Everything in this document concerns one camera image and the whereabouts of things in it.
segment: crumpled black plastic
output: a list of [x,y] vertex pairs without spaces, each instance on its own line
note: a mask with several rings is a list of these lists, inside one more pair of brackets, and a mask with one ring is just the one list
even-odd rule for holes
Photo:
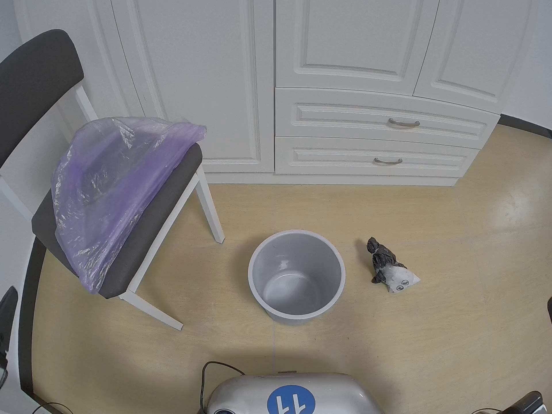
[[376,272],[376,276],[372,278],[373,284],[379,284],[380,282],[383,282],[384,284],[386,283],[385,275],[383,274],[382,269],[388,264],[406,268],[404,264],[397,262],[397,258],[390,249],[385,247],[385,245],[378,243],[374,237],[371,237],[368,240],[366,248],[372,254],[372,264],[374,265],[374,270]]

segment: chair seat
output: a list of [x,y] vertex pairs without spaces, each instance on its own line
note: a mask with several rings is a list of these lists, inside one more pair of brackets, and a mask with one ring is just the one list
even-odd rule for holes
[[[126,291],[155,237],[202,163],[202,158],[202,151],[197,143],[190,147],[182,162],[176,166],[146,207],[106,274],[99,291],[106,299],[119,296]],[[32,232],[69,271],[77,275],[61,250],[55,231],[52,193],[49,191],[32,218]]]

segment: chair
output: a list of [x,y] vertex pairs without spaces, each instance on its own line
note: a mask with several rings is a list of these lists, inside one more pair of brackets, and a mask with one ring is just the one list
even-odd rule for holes
[[[98,118],[82,87],[83,79],[84,73],[73,42],[65,31],[59,29],[37,35],[0,64],[0,167],[29,130],[66,92],[73,93],[87,121]],[[99,291],[106,299],[118,296],[178,330],[182,329],[180,322],[143,300],[136,290],[194,189],[215,240],[219,243],[224,241],[223,229],[205,179],[202,158],[201,148],[194,144],[143,212]],[[76,275],[55,237],[51,192],[31,216],[2,177],[0,190],[18,210],[31,218],[32,232]]]

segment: drawer handle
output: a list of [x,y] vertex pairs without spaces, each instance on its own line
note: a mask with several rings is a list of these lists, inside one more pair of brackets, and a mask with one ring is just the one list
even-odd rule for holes
[[403,161],[402,158],[399,158],[397,161],[382,161],[379,158],[374,158],[374,162],[378,164],[387,164],[388,166],[394,166],[395,164],[400,164]]
[[393,120],[393,118],[390,118],[389,122],[391,124],[395,124],[396,126],[403,126],[405,128],[417,128],[419,126],[419,121],[416,121],[416,122],[402,122],[402,121],[395,121],[395,120]]

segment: wooden floor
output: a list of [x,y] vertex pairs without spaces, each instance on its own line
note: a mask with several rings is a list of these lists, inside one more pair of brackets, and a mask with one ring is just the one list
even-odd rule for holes
[[[337,371],[390,413],[504,409],[530,390],[552,405],[552,140],[498,126],[456,187],[212,185],[226,240],[192,196],[138,294],[169,328],[88,294],[47,253],[34,320],[35,392],[74,413],[196,413],[202,365],[248,374]],[[311,323],[273,323],[247,265],[285,229],[320,233],[345,262],[345,290]],[[370,236],[421,282],[370,283]],[[231,370],[208,369],[206,394]]]

